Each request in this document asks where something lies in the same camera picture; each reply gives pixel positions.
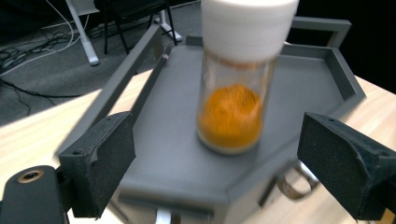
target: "metal screw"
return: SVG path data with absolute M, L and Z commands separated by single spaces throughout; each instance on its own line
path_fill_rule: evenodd
M 163 54 L 163 61 L 166 62 L 169 59 L 168 54 Z

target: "chair leg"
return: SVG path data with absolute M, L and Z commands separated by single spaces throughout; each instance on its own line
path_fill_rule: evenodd
M 104 14 L 105 14 L 105 54 L 107 54 L 107 9 L 106 9 L 106 7 L 104 8 Z
M 166 11 L 168 12 L 169 23 L 170 23 L 171 28 L 172 28 L 172 37 L 173 37 L 173 39 L 174 39 L 175 46 L 177 46 L 175 27 L 174 27 L 174 25 L 173 25 L 172 14 L 171 14 L 171 9 L 169 8 L 169 5 L 166 7 Z
M 122 45 L 125 48 L 126 54 L 129 54 L 129 49 L 128 49 L 128 46 L 126 45 L 125 37 L 124 37 L 123 32 L 122 32 L 121 27 L 120 27 L 120 22 L 117 19 L 114 19 L 114 22 L 116 23 L 117 30 L 119 31 L 119 35 L 121 37 Z
M 152 24 L 152 18 L 154 17 L 154 14 L 149 15 L 149 19 L 148 19 L 148 28 L 151 26 Z

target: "glass jar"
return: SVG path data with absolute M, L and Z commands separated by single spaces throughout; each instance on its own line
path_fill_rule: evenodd
M 196 117 L 205 145 L 234 155 L 258 142 L 275 60 L 238 63 L 205 49 Z
M 222 154 L 257 144 L 275 61 L 298 0 L 203 0 L 197 133 Z

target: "gray plastic platform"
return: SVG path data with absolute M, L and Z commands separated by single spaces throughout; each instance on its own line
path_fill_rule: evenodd
M 174 47 L 149 90 L 134 124 L 136 159 L 113 200 L 124 213 L 143 204 L 190 212 L 208 223 L 239 223 L 260 208 L 276 172 L 296 160 L 304 112 L 340 119 L 364 98 L 338 49 L 285 46 L 259 144 L 223 156 L 195 132 L 202 58 L 202 47 Z

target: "white lid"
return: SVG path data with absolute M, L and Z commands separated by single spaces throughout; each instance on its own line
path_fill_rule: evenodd
M 283 48 L 298 0 L 202 0 L 205 48 L 236 62 L 261 62 Z

